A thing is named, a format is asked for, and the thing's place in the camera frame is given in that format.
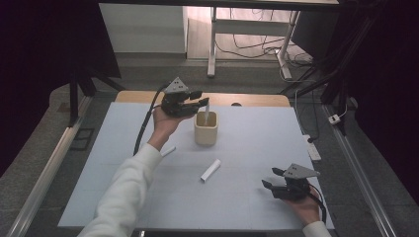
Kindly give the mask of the person's right hand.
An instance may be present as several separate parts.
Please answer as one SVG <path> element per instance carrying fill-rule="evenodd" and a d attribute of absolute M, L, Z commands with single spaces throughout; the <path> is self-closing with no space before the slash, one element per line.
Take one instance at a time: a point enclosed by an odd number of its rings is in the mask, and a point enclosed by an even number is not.
<path fill-rule="evenodd" d="M 286 204 L 291 207 L 303 226 L 321 220 L 320 207 L 311 197 L 296 201 L 286 200 Z"/>

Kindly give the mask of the white desk frame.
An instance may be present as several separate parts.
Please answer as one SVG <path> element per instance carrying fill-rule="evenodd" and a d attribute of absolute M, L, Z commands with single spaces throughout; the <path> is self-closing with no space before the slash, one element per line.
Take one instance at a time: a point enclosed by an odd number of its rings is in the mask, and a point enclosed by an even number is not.
<path fill-rule="evenodd" d="M 215 75 L 216 36 L 224 34 L 280 37 L 283 40 L 283 44 L 280 49 L 275 50 L 275 56 L 280 64 L 283 78 L 291 79 L 292 75 L 286 62 L 286 53 L 293 35 L 298 15 L 299 11 L 290 11 L 290 19 L 287 22 L 238 20 L 233 17 L 223 19 L 217 16 L 217 8 L 211 7 L 209 63 L 207 72 L 208 78 L 213 78 Z"/>

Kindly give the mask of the pale blue table mat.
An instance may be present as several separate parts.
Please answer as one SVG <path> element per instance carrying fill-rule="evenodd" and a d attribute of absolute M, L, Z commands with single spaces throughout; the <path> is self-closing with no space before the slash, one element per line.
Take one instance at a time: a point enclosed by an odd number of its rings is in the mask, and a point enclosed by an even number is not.
<path fill-rule="evenodd" d="M 123 161 L 131 157 L 149 106 L 113 103 L 58 224 L 82 228 Z M 180 123 L 163 150 L 176 146 L 153 173 L 138 228 L 166 231 L 277 231 L 299 229 L 293 211 L 264 188 L 284 179 L 272 168 L 310 168 L 295 113 L 284 107 L 215 106 L 216 143 L 195 142 L 194 123 Z M 216 160 L 220 167 L 204 183 L 201 175 Z"/>

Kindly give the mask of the black metal stand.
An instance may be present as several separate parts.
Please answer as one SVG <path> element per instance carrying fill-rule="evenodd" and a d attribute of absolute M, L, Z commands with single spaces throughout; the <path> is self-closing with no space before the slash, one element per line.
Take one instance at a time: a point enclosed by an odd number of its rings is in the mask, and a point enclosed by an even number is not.
<path fill-rule="evenodd" d="M 325 86 L 320 97 L 322 104 L 330 104 L 338 95 L 345 96 L 350 63 L 354 61 L 375 17 L 361 10 L 337 14 L 337 24 L 326 56 L 306 63 L 307 69 L 282 89 L 280 95 L 301 97 Z"/>
<path fill-rule="evenodd" d="M 110 77 L 105 74 L 95 70 L 92 67 L 84 67 L 75 69 L 74 72 L 70 75 L 69 81 L 69 92 L 70 92 L 70 118 L 69 118 L 69 127 L 73 127 L 79 118 L 79 102 L 78 102 L 78 91 L 81 90 L 83 95 L 86 97 L 93 97 L 97 88 L 94 85 L 93 79 L 97 78 L 101 82 L 110 86 L 111 88 L 117 91 L 123 91 L 125 87 L 113 81 Z"/>

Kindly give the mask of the person's left hand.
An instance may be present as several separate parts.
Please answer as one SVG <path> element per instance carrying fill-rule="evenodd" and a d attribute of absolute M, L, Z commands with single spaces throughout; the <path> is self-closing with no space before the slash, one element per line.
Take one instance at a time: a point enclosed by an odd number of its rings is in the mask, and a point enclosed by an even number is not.
<path fill-rule="evenodd" d="M 153 110 L 154 130 L 147 143 L 160 151 L 178 125 L 188 117 L 173 118 L 167 116 L 160 107 Z"/>

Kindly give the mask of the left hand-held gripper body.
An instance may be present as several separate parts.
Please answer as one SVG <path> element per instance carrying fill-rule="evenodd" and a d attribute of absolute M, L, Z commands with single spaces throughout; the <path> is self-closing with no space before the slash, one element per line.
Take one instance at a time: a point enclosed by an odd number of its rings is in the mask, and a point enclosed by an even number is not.
<path fill-rule="evenodd" d="M 192 116 L 198 112 L 199 107 L 195 103 L 185 103 L 190 96 L 189 88 L 177 77 L 164 89 L 161 109 L 167 116 L 173 118 Z"/>

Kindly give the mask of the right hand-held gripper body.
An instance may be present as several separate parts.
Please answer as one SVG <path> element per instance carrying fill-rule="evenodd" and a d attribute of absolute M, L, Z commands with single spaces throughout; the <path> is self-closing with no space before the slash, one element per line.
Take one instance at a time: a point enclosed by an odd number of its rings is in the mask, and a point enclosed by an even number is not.
<path fill-rule="evenodd" d="M 285 200 L 300 200 L 310 192 L 308 178 L 318 177 L 319 172 L 292 163 L 281 176 L 285 179 L 286 185 L 278 191 L 272 192 L 274 198 Z"/>

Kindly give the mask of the dark panel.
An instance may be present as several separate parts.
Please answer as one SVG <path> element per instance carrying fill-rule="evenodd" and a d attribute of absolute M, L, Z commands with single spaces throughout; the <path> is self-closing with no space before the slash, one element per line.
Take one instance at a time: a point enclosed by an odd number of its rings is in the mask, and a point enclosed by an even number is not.
<path fill-rule="evenodd" d="M 337 20 L 337 13 L 301 11 L 294 26 L 292 42 L 314 59 L 322 59 L 327 54 Z"/>

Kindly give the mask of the beige square container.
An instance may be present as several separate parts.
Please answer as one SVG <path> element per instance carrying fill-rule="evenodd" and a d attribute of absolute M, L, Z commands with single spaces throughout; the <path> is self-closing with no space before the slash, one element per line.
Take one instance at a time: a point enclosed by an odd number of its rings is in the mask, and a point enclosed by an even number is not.
<path fill-rule="evenodd" d="M 218 120 L 216 112 L 198 112 L 194 120 L 195 142 L 199 145 L 215 145 L 217 139 Z"/>

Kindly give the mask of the black curtain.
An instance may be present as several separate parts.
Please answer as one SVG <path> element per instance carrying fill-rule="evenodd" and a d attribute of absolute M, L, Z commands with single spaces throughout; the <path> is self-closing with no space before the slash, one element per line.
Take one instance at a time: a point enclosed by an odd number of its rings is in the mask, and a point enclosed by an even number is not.
<path fill-rule="evenodd" d="M 419 0 L 386 0 L 348 89 L 358 125 L 419 204 Z"/>
<path fill-rule="evenodd" d="M 51 92 L 94 73 L 121 76 L 100 0 L 0 0 L 0 176 Z"/>

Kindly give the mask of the aluminium rail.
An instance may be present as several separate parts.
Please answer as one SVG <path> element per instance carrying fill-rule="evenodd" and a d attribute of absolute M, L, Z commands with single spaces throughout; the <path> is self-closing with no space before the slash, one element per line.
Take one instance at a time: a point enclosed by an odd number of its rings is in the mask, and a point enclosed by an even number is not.
<path fill-rule="evenodd" d="M 349 139 L 341 132 L 336 124 L 331 124 L 331 127 L 381 236 L 397 237 L 393 224 L 374 191 L 367 173 L 362 167 Z"/>
<path fill-rule="evenodd" d="M 63 131 L 6 237 L 25 237 L 92 101 L 86 96 L 81 100 L 74 124 Z"/>

